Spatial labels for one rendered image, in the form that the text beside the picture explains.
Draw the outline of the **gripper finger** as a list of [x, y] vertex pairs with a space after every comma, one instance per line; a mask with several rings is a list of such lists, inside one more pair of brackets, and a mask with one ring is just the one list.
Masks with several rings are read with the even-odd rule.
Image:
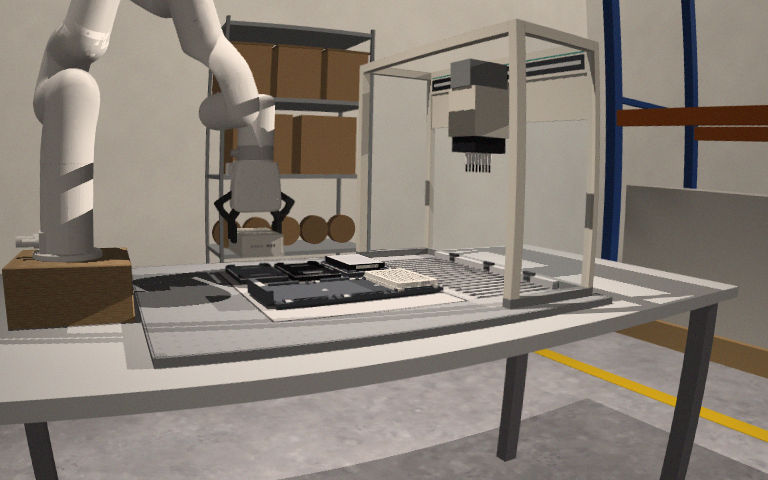
[[232, 190], [216, 200], [214, 202], [214, 205], [216, 209], [218, 210], [219, 214], [228, 222], [228, 239], [234, 244], [237, 243], [237, 224], [235, 223], [236, 218], [240, 214], [240, 212], [235, 211], [233, 208], [228, 214], [223, 204], [231, 199], [232, 196]]
[[282, 221], [289, 214], [291, 208], [295, 203], [295, 200], [290, 198], [283, 192], [281, 192], [281, 200], [285, 201], [286, 203], [284, 208], [281, 211], [278, 210], [276, 212], [273, 212], [273, 213], [270, 212], [270, 213], [274, 217], [274, 221], [272, 221], [272, 230], [282, 234]]

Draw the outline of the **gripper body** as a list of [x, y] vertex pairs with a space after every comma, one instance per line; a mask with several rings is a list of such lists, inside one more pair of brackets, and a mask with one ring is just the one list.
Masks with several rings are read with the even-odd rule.
[[237, 162], [240, 163], [234, 163], [231, 176], [230, 208], [241, 213], [278, 211], [281, 208], [278, 162], [274, 160], [237, 160]]

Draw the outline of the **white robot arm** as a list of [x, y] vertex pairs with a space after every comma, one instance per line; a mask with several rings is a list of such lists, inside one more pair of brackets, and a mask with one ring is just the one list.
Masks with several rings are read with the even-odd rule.
[[[248, 64], [222, 32], [213, 0], [130, 1], [156, 16], [172, 18], [183, 52], [214, 74], [222, 93], [201, 103], [199, 118], [212, 130], [238, 129], [239, 147], [230, 156], [274, 160], [275, 100], [258, 94]], [[33, 252], [37, 261], [78, 262], [103, 255], [93, 239], [100, 93], [88, 72], [107, 49], [119, 3], [71, 0], [44, 51], [33, 98], [34, 113], [43, 125], [40, 230], [15, 237], [16, 248], [39, 249]]]

